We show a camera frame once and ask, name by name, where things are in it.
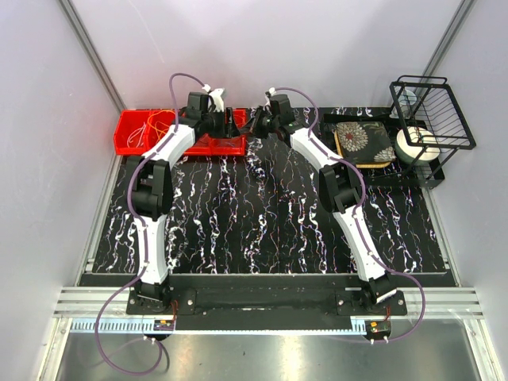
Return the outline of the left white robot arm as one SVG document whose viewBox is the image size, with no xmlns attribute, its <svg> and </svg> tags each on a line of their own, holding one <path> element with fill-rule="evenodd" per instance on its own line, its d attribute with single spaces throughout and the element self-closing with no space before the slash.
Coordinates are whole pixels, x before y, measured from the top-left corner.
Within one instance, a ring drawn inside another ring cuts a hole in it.
<svg viewBox="0 0 508 381">
<path fill-rule="evenodd" d="M 216 138 L 240 135 L 233 109 L 225 106 L 224 97 L 224 88 L 207 85 L 202 92 L 189 93 L 183 114 L 174 112 L 172 124 L 154 147 L 127 160 L 126 200 L 137 228 L 140 258 L 137 276 L 129 285 L 134 302 L 143 302 L 154 314 L 175 307 L 165 259 L 165 225 L 174 198 L 171 169 L 206 134 Z"/>
</svg>

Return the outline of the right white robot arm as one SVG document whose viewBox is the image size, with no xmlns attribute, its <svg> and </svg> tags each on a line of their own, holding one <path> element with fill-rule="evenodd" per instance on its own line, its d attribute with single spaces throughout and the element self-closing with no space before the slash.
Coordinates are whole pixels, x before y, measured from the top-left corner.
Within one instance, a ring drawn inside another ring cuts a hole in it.
<svg viewBox="0 0 508 381">
<path fill-rule="evenodd" d="M 265 93 L 267 103 L 256 108 L 249 132 L 258 138 L 275 134 L 296 151 L 318 174 L 318 198 L 342 229 L 360 280 L 360 305 L 368 314 L 379 314 L 397 293 L 390 272 L 368 231 L 363 204 L 366 185 L 358 168 L 322 143 L 313 128 L 295 118 L 285 87 Z"/>
</svg>

